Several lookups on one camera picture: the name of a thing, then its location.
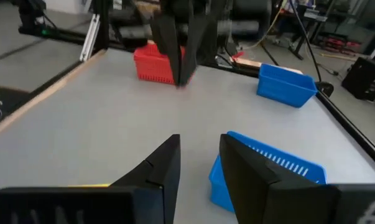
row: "blue basket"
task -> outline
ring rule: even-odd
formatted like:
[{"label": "blue basket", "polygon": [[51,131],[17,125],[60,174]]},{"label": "blue basket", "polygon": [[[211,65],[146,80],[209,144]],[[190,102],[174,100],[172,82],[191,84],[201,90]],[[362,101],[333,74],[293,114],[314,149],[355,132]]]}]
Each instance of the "blue basket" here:
[{"label": "blue basket", "polygon": [[256,94],[299,108],[316,93],[312,77],[262,64]]},{"label": "blue basket", "polygon": [[[261,143],[257,140],[243,136],[242,134],[234,131],[229,131],[227,134],[241,141],[251,149],[259,152],[263,156],[273,160],[278,165],[285,167],[302,177],[305,177],[315,183],[325,184],[325,170],[312,162],[298,158],[286,152],[282,152],[279,149],[268,146],[267,144]],[[210,181],[212,185],[211,201],[230,212],[234,212],[233,204],[231,203],[229,192],[227,190],[225,178],[223,177],[223,170],[220,161],[220,156],[216,158],[215,164],[213,164]]]}]

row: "black cable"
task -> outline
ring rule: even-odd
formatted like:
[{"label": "black cable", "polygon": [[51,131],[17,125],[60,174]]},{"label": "black cable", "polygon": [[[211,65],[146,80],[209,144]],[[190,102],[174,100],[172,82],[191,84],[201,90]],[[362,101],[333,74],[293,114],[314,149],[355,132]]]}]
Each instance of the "black cable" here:
[{"label": "black cable", "polygon": [[233,56],[231,55],[231,53],[229,52],[229,50],[227,49],[227,44],[225,46],[225,52],[229,55],[229,57],[232,59],[233,63],[238,66],[238,63],[236,62],[236,59],[233,58]]},{"label": "black cable", "polygon": [[328,72],[330,75],[333,75],[333,76],[337,76],[339,73],[337,73],[336,71],[330,69],[330,68],[327,68],[326,66],[318,63],[317,64],[320,68],[324,69],[326,72]]},{"label": "black cable", "polygon": [[298,19],[299,26],[300,26],[300,29],[301,29],[301,31],[302,31],[303,37],[304,37],[305,40],[306,40],[307,47],[309,48],[309,51],[310,51],[310,55],[312,55],[312,58],[313,58],[314,67],[316,68],[316,72],[317,72],[317,75],[318,75],[318,81],[321,82],[321,81],[322,81],[322,76],[320,75],[320,70],[318,69],[318,65],[317,65],[317,62],[316,62],[316,58],[314,57],[312,47],[310,46],[310,41],[309,41],[309,38],[307,37],[306,29],[305,29],[305,27],[303,26],[303,23],[302,23],[302,21],[301,21],[300,18],[299,18],[297,8],[295,7],[295,4],[292,2],[292,0],[289,0],[289,4],[292,6],[292,10],[294,10],[294,14],[295,14],[295,16],[296,16],[297,19]]},{"label": "black cable", "polygon": [[55,28],[55,30],[58,30],[58,28],[55,25],[55,23],[52,20],[50,20],[48,16],[46,16],[46,14],[44,13],[44,10],[40,6],[40,4],[38,4],[37,2],[35,2],[35,0],[28,0],[28,1],[30,2],[30,4],[35,5],[35,7],[39,8],[39,10],[41,11],[41,13],[44,16],[44,18],[50,22],[50,24],[53,26],[53,28]]},{"label": "black cable", "polygon": [[49,17],[46,16],[46,14],[45,14],[44,12],[42,12],[42,14],[44,15],[44,18],[50,22],[50,24],[53,26],[53,28],[55,28],[55,30],[58,30],[58,28],[57,28],[57,26],[55,25],[55,23],[52,22],[52,21],[49,19]]},{"label": "black cable", "polygon": [[266,47],[264,46],[263,43],[260,43],[262,49],[265,51],[265,53],[267,54],[267,56],[269,56],[269,58],[273,61],[274,65],[277,65],[277,66],[280,66],[277,61],[275,60],[275,58],[273,57],[273,55],[270,54],[270,52],[266,49]]},{"label": "black cable", "polygon": [[222,60],[224,60],[228,65],[234,68],[234,65],[231,62],[229,62],[224,56],[220,54],[216,54],[216,56],[218,56],[219,58],[222,58]]}]

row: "table surface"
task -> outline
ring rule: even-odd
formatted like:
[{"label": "table surface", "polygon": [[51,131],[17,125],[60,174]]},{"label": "table surface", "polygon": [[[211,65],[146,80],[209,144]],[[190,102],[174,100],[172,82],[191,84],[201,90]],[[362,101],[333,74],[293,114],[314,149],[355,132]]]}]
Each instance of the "table surface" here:
[{"label": "table surface", "polygon": [[246,134],[321,164],[330,183],[375,183],[375,163],[312,98],[300,109],[256,95],[258,79],[199,67],[183,89],[139,81],[107,51],[0,133],[0,188],[112,183],[181,134],[176,223],[236,223],[209,201],[220,134]]}]

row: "desk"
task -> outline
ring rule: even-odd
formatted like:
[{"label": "desk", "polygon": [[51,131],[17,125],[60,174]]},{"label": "desk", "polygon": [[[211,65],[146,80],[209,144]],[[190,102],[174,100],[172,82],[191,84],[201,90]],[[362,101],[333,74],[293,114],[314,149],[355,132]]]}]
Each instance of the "desk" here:
[{"label": "desk", "polygon": [[330,183],[375,183],[375,163],[316,98],[296,109],[257,96],[256,78],[208,67],[184,89],[139,81],[117,50],[86,66],[0,132],[0,188],[111,183],[179,133],[175,223],[236,223],[209,201],[229,130],[321,164]]}]

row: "red basket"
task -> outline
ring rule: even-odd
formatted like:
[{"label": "red basket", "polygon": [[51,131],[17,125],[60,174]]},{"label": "red basket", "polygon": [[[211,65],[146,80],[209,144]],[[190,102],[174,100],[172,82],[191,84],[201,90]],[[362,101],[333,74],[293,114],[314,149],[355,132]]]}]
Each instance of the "red basket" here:
[{"label": "red basket", "polygon": [[134,60],[139,79],[174,84],[169,59],[166,55],[160,54],[155,44],[147,44],[136,49]]}]

